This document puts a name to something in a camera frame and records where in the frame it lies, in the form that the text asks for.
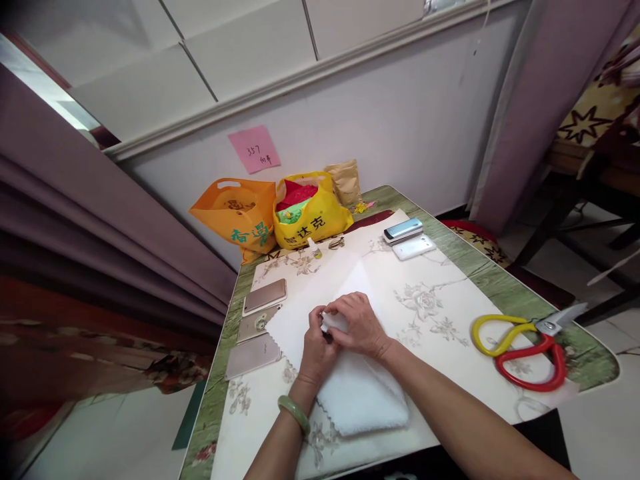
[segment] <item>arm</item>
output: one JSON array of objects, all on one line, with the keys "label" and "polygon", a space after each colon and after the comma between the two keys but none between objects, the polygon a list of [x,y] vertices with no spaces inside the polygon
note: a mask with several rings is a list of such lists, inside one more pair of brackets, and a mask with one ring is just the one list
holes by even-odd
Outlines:
[{"label": "arm", "polygon": [[451,458],[473,480],[576,479],[500,416],[389,338],[363,293],[328,304],[349,332],[330,329],[336,343],[380,362],[409,394]]},{"label": "arm", "polygon": [[[289,398],[304,410],[307,418],[313,400],[333,368],[340,348],[335,342],[328,343],[320,330],[320,312],[324,308],[325,306],[321,305],[309,314],[309,330],[305,334],[300,372],[289,391]],[[302,440],[302,430],[296,419],[288,410],[280,410],[245,475],[245,480],[292,479],[298,464]]]}]

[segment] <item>scissor blade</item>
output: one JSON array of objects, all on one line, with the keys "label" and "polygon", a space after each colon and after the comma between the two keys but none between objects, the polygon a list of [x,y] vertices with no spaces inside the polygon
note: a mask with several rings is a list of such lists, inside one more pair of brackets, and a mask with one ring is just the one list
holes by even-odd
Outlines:
[{"label": "scissor blade", "polygon": [[544,333],[554,335],[562,330],[565,325],[578,318],[578,316],[580,316],[586,309],[586,303],[572,305],[569,308],[565,308],[564,310],[551,314],[544,320],[540,320],[540,322],[536,323],[536,328],[540,331],[549,330],[549,332],[544,331]]}]

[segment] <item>white bottle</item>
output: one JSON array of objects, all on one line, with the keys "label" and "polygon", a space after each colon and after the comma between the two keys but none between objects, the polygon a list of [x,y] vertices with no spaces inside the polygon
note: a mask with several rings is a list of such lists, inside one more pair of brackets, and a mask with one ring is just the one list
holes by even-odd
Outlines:
[{"label": "white bottle", "polygon": [[320,251],[320,248],[318,248],[318,246],[315,244],[315,242],[311,240],[311,238],[307,239],[307,241],[309,242],[309,248],[311,249],[313,256],[317,259],[322,258],[322,252]]}]

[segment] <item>hand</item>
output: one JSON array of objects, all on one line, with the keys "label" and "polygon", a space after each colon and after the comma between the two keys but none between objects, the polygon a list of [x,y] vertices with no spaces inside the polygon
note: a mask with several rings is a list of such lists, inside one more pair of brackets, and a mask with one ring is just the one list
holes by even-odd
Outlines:
[{"label": "hand", "polygon": [[297,380],[310,383],[318,390],[324,383],[338,358],[340,346],[336,342],[329,343],[320,330],[325,306],[314,308],[309,314],[309,330],[305,333],[305,350],[302,354],[300,372]]},{"label": "hand", "polygon": [[349,324],[349,332],[330,328],[329,334],[335,343],[356,353],[379,360],[389,348],[392,340],[387,336],[376,318],[369,298],[360,292],[350,293],[332,301],[325,312],[342,313]]}]

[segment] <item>yellow scissor handle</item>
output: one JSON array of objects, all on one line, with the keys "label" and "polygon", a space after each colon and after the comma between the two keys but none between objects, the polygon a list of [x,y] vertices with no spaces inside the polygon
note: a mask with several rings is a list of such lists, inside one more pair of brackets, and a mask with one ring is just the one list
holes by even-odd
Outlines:
[{"label": "yellow scissor handle", "polygon": [[[482,340],[480,340],[480,327],[488,321],[506,321],[510,323],[518,323],[520,325],[514,326],[511,330],[507,332],[507,334],[502,338],[502,341],[496,345],[493,350],[488,350],[483,344]],[[513,339],[516,338],[524,331],[537,331],[535,325],[529,322],[526,319],[519,317],[509,317],[507,315],[483,315],[482,317],[478,317],[471,327],[471,338],[473,339],[473,343],[476,348],[480,350],[480,352],[484,353],[489,357],[497,357],[498,355],[503,354],[508,350],[513,342]]]}]

